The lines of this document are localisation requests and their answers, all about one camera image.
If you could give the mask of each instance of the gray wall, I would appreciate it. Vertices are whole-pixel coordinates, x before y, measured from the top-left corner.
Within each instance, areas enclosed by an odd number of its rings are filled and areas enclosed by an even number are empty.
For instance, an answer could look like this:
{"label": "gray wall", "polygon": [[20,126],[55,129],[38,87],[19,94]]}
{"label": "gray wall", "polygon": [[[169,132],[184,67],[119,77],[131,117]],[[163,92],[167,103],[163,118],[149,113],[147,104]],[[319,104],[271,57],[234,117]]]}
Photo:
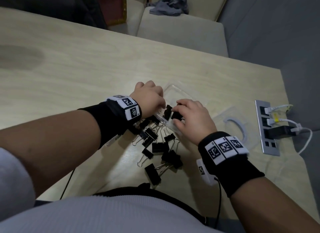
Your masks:
{"label": "gray wall", "polygon": [[[320,130],[320,0],[228,0],[218,20],[229,57],[281,69],[288,118]],[[320,139],[302,153],[320,206]],[[308,138],[294,138],[299,150]]]}

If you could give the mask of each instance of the power strip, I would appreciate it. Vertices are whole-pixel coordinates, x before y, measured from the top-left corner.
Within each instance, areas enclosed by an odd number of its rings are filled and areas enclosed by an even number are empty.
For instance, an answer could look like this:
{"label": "power strip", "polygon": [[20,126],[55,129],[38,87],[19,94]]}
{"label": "power strip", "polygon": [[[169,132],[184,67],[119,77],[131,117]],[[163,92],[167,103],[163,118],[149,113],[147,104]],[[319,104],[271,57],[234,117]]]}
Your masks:
{"label": "power strip", "polygon": [[254,103],[256,105],[257,111],[262,152],[264,154],[280,156],[280,151],[278,149],[277,142],[274,139],[266,138],[266,131],[271,128],[271,126],[267,124],[267,119],[271,118],[271,116],[269,114],[266,114],[264,109],[266,107],[270,107],[271,104],[270,102],[260,100],[255,100]]}

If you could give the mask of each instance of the clear plastic tray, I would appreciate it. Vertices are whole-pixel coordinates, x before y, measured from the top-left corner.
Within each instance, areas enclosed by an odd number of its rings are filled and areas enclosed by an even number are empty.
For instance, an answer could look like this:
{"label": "clear plastic tray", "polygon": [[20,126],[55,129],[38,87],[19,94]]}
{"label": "clear plastic tray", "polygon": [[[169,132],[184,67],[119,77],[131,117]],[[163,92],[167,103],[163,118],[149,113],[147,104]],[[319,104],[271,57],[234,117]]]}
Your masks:
{"label": "clear plastic tray", "polygon": [[212,120],[216,124],[218,131],[224,131],[231,136],[236,136],[249,150],[260,143],[259,132],[254,130],[253,125],[235,106],[221,112],[213,117]]}
{"label": "clear plastic tray", "polygon": [[[177,100],[180,99],[191,99],[194,101],[200,101],[204,106],[207,105],[208,99],[200,95],[198,92],[190,89],[187,85],[180,81],[171,81],[163,88],[163,97],[167,105],[175,107],[177,105]],[[174,132],[180,134],[178,128],[173,124],[172,120],[167,121],[162,117],[164,109],[157,112],[155,116],[168,128]]]}

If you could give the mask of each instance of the finger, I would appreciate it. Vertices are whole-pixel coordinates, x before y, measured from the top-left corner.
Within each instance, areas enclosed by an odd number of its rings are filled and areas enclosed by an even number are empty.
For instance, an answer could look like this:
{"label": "finger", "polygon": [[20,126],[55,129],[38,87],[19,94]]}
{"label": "finger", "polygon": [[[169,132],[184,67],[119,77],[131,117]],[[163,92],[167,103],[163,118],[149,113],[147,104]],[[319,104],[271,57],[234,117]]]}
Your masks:
{"label": "finger", "polygon": [[203,108],[203,105],[201,104],[200,101],[195,101],[195,103],[197,104],[198,107]]}
{"label": "finger", "polygon": [[187,116],[188,113],[191,111],[189,108],[187,108],[186,106],[175,106],[174,108],[172,108],[171,111],[177,111],[178,113],[180,113],[183,117]]}
{"label": "finger", "polygon": [[190,109],[195,109],[198,107],[198,105],[193,100],[190,100],[190,99],[181,99],[181,100],[178,100],[177,103],[184,105]]}
{"label": "finger", "polygon": [[161,86],[155,86],[152,88],[159,96],[163,97],[163,89]]}
{"label": "finger", "polygon": [[163,97],[159,96],[158,98],[158,104],[161,108],[165,108],[166,107],[166,101]]}
{"label": "finger", "polygon": [[134,87],[134,90],[139,89],[139,88],[142,88],[143,85],[144,85],[143,82],[138,82],[138,83],[136,84],[136,86]]}
{"label": "finger", "polygon": [[185,124],[178,119],[173,119],[173,124],[183,133],[185,130]]}
{"label": "finger", "polygon": [[145,83],[145,86],[147,86],[147,87],[154,87],[155,85],[156,84],[152,80]]}

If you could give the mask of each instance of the left hand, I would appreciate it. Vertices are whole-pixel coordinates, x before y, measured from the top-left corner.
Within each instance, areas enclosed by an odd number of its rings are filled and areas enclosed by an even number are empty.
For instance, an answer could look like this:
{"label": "left hand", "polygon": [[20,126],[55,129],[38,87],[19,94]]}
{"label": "left hand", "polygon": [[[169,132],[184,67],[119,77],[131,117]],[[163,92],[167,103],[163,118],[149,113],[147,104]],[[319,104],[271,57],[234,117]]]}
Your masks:
{"label": "left hand", "polygon": [[162,87],[156,86],[152,80],[146,82],[146,84],[138,82],[130,97],[139,104],[142,119],[150,117],[160,108],[166,107]]}

